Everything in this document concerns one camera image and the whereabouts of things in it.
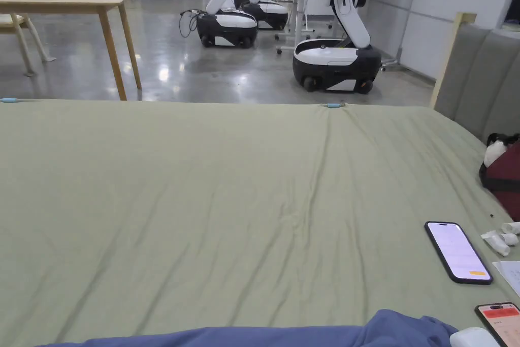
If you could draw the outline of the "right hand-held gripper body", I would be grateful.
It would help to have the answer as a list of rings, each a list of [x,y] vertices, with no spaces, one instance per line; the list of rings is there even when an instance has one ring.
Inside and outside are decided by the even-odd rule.
[[[470,327],[452,334],[451,347],[500,347],[492,333],[481,327]]]

